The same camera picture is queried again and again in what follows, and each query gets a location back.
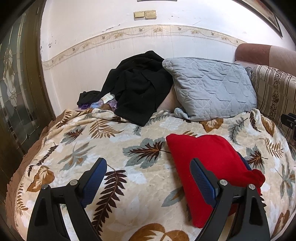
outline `metal screw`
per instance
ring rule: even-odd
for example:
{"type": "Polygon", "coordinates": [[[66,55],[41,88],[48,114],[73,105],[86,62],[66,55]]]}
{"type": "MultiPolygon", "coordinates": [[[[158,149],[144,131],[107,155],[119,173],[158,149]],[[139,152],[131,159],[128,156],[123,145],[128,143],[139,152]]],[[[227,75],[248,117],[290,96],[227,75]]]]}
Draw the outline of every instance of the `metal screw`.
{"type": "Polygon", "coordinates": [[[224,179],[220,180],[220,184],[223,185],[223,186],[226,186],[227,183],[228,183],[228,182],[227,182],[226,180],[224,180],[224,179]]]}
{"type": "Polygon", "coordinates": [[[252,190],[254,190],[256,187],[255,187],[254,184],[249,184],[249,188],[252,189],[252,190]]]}
{"type": "Polygon", "coordinates": [[[70,181],[71,186],[75,186],[77,183],[78,183],[78,181],[76,179],[70,181]]]}
{"type": "Polygon", "coordinates": [[[46,188],[48,188],[48,184],[43,184],[43,185],[41,186],[41,188],[42,188],[43,190],[45,190],[46,188]]]}

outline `brown blanket edge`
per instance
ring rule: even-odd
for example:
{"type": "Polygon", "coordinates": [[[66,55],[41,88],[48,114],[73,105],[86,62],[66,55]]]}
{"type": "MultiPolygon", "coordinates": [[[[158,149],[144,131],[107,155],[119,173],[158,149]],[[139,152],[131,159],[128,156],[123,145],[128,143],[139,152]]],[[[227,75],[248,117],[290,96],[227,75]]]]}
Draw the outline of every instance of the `brown blanket edge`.
{"type": "Polygon", "coordinates": [[[51,127],[53,127],[56,123],[62,120],[62,118],[64,117],[64,113],[65,111],[62,114],[60,114],[55,121],[51,121],[48,126],[44,127],[39,140],[36,141],[33,144],[33,146],[28,150],[28,153],[24,155],[19,168],[13,174],[9,184],[7,184],[7,193],[6,193],[6,199],[5,199],[7,224],[11,225],[15,230],[17,230],[15,227],[15,197],[16,197],[16,192],[17,192],[19,182],[21,181],[27,166],[31,163],[35,155],[39,152],[42,145],[43,138],[48,135],[48,132],[51,127]]]}

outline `black coat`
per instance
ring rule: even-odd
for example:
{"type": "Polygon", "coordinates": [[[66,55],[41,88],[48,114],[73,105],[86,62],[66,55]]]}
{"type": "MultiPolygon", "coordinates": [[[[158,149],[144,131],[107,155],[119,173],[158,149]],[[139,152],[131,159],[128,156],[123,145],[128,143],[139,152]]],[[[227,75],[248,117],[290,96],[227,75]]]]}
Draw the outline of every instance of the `black coat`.
{"type": "Polygon", "coordinates": [[[96,100],[99,94],[100,94],[100,91],[88,91],[88,92],[83,91],[79,95],[79,99],[77,102],[78,107],[81,107],[85,104],[91,105],[92,103],[99,101],[100,99],[96,100]]]}
{"type": "Polygon", "coordinates": [[[110,70],[100,94],[115,95],[115,114],[144,126],[166,98],[173,84],[172,76],[163,68],[163,58],[153,51],[129,57],[110,70]]]}

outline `purple cloth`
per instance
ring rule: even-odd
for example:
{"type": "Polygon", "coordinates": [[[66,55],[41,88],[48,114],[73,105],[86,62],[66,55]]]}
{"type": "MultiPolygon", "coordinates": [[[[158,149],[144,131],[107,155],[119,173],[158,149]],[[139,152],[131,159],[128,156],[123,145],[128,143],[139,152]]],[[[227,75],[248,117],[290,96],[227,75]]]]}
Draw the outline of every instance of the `purple cloth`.
{"type": "MultiPolygon", "coordinates": [[[[94,102],[90,105],[91,108],[100,108],[104,104],[103,100],[100,99],[97,102],[94,102]]],[[[109,104],[112,110],[116,110],[117,108],[117,101],[115,99],[109,100],[106,104],[109,104]]]]}
{"type": "Polygon", "coordinates": [[[91,105],[90,104],[83,104],[82,106],[78,106],[80,109],[82,110],[86,110],[87,108],[89,108],[91,105]]]}

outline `wall switch plate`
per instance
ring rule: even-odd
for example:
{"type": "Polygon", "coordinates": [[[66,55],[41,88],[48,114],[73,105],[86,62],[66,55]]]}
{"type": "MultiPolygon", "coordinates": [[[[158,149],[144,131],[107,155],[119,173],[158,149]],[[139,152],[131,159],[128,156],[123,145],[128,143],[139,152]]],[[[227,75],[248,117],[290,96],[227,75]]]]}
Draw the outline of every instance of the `wall switch plate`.
{"type": "Polygon", "coordinates": [[[156,19],[156,11],[145,11],[145,19],[156,19]]]}
{"type": "Polygon", "coordinates": [[[138,11],[133,13],[134,18],[144,18],[145,17],[145,12],[144,11],[138,11]]]}

